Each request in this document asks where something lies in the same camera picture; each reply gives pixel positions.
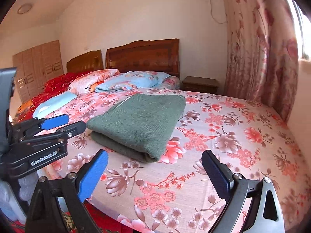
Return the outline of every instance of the dark blue gripper pad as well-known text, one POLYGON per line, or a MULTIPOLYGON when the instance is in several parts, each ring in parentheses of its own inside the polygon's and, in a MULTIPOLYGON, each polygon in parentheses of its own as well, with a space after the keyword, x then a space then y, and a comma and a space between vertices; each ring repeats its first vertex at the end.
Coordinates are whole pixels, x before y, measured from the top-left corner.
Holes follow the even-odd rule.
POLYGON ((41 124, 41 129, 43 130, 50 130, 62 125, 65 125, 69 122, 69 116, 64 114, 60 115, 57 117, 52 117, 49 119, 46 119, 42 124, 41 124))
POLYGON ((78 197, 81 202, 91 197, 100 177, 108 165, 108 153, 103 150, 98 158, 94 157, 88 164, 92 165, 79 185, 78 197))
POLYGON ((203 152, 202 165, 218 196, 228 202, 231 198, 231 188, 233 187, 233 173, 225 164, 219 162, 211 150, 203 152))

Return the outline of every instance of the screw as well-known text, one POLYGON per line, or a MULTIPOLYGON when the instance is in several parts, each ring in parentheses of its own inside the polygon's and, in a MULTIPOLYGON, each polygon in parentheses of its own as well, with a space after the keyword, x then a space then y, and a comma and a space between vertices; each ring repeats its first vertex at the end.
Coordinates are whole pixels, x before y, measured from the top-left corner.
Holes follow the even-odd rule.
POLYGON ((68 173, 67 177, 69 179, 74 179, 76 177, 76 173, 75 172, 68 173))
POLYGON ((271 179, 269 177, 264 177, 263 180, 267 183, 271 183, 271 179))
POLYGON ((238 173, 238 172, 236 172, 236 173, 233 175, 233 177, 234 177, 236 180, 241 180, 241 179, 243 178, 243 175, 240 174, 240 173, 238 173))
POLYGON ((45 176, 42 176, 42 177, 39 178, 39 182, 45 182, 45 180, 46 180, 45 176))

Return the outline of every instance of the wall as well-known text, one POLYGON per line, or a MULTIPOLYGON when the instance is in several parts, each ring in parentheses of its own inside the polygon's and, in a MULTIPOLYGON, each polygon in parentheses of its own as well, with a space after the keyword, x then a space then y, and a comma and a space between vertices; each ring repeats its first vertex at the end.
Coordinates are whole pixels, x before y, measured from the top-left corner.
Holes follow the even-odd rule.
POLYGON ((299 61, 298 89, 290 119, 287 123, 296 141, 303 151, 311 169, 311 62, 299 61))
MULTIPOLYGON (((0 68, 12 67, 12 56, 33 46, 57 40, 56 25, 47 24, 16 32, 0 39, 0 68)), ((15 116, 21 100, 17 90, 10 103, 10 115, 15 116)))
MULTIPOLYGON (((213 15, 225 21, 223 0, 212 0, 213 15)), ((227 68, 227 29, 210 15, 209 0, 75 0, 58 20, 64 71, 73 57, 136 40, 180 39, 181 79, 217 79, 227 68)))

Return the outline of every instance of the bed headboard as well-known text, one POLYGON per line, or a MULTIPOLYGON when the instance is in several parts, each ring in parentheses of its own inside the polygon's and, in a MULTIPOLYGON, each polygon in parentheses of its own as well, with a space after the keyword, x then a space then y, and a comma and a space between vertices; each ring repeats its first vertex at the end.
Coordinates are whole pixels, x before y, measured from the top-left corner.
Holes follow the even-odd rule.
POLYGON ((104 69, 101 50, 89 51, 67 62, 67 72, 77 73, 104 69))
POLYGON ((135 41, 110 48, 106 53, 106 69, 166 72, 179 78, 179 39, 135 41))

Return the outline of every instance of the window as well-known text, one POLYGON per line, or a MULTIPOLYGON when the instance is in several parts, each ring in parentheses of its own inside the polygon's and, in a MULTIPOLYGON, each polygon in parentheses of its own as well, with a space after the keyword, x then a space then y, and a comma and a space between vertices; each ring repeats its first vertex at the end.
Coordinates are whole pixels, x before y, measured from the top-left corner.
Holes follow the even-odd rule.
POLYGON ((294 17, 299 58, 311 59, 311 22, 294 0, 287 0, 294 17))

